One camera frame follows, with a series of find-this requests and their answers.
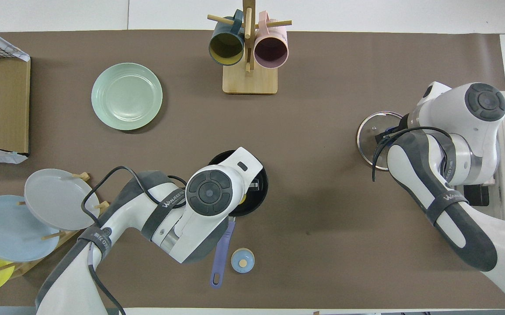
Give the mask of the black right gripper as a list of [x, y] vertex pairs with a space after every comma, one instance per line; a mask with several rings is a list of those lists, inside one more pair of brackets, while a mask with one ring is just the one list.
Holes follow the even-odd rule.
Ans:
[[408, 129], [408, 118], [409, 118], [409, 113], [402, 116], [402, 118], [399, 121], [398, 126], [394, 127], [392, 131], [384, 131], [380, 134], [375, 135], [375, 140], [377, 144], [382, 144], [384, 142], [387, 142], [388, 139], [390, 138], [391, 134], [398, 133], [401, 131], [404, 131], [405, 129]]

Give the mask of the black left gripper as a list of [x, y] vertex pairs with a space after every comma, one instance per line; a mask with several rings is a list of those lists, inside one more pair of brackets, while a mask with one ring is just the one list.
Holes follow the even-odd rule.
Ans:
[[264, 169], [261, 169], [261, 171], [251, 181], [247, 193], [260, 192], [263, 190], [264, 190]]

